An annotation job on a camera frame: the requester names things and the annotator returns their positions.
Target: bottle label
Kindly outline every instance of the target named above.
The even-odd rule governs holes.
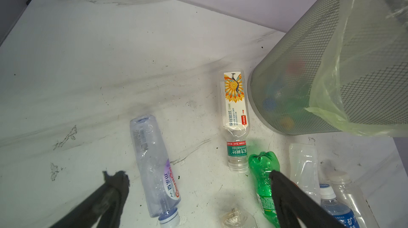
[[[163,184],[167,195],[171,199],[178,200],[180,198],[180,194],[177,190],[176,181],[174,180],[173,172],[171,171],[170,161],[168,159],[166,162],[166,166],[164,168]]]
[[[227,153],[229,156],[246,156],[246,141],[227,142]]]
[[[350,210],[349,213],[344,214],[344,215],[333,215],[333,216],[335,219],[337,219],[337,221],[339,221],[345,227],[360,228],[352,210]]]
[[[225,108],[224,126],[228,130],[244,130],[248,126],[244,86],[241,72],[224,73]]]
[[[275,204],[273,203],[272,196],[260,196],[259,194],[256,194],[256,196],[258,197],[259,204],[261,205],[262,211],[265,214],[276,214]]]

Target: white bottle cap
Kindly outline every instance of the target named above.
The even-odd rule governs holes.
[[[340,184],[351,183],[350,176],[347,174],[347,172],[344,172],[344,171],[330,172],[328,177],[330,181],[336,184],[337,183],[340,183]]]
[[[320,197],[324,200],[331,200],[336,198],[336,194],[330,185],[320,184]]]
[[[180,224],[180,215],[178,210],[166,219],[159,220],[161,228],[175,228]]]

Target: clear plastic bottle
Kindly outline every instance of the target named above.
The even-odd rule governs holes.
[[[247,211],[233,208],[221,217],[222,228],[258,228],[255,218]]]
[[[289,147],[290,179],[317,204],[320,204],[317,175],[317,148],[314,145],[292,143]]]
[[[380,228],[360,187],[351,181],[346,172],[334,171],[328,177],[337,200],[353,210],[361,228]]]
[[[320,184],[320,197],[322,209],[332,215],[337,221],[349,228],[360,228],[353,211],[344,203],[336,200],[333,188],[328,184]]]
[[[247,90],[240,69],[220,72],[220,110],[222,134],[227,141],[228,166],[234,172],[248,171],[247,145],[249,133]]]
[[[150,217],[159,217],[162,228],[174,228],[180,223],[176,206],[181,198],[156,118],[131,120],[130,133]]]

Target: green plastic bottle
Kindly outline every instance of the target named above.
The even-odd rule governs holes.
[[[252,177],[254,178],[256,194],[261,204],[263,215],[276,228],[280,228],[275,205],[272,200],[271,180],[269,179],[269,173],[272,170],[280,171],[278,158],[273,152],[261,152],[258,155],[250,155],[248,163]]]

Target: trash bag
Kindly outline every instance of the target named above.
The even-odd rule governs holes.
[[[305,110],[355,135],[408,136],[408,0],[340,0]]]

